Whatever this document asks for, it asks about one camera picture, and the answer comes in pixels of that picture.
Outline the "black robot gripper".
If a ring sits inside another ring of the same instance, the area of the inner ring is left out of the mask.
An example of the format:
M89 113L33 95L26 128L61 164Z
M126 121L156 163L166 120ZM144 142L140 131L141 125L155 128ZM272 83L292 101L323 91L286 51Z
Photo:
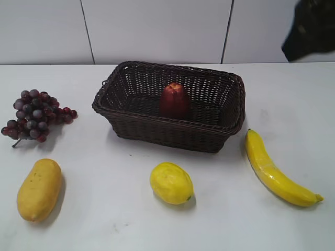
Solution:
M298 1L293 24L281 47L289 62L334 51L334 0Z

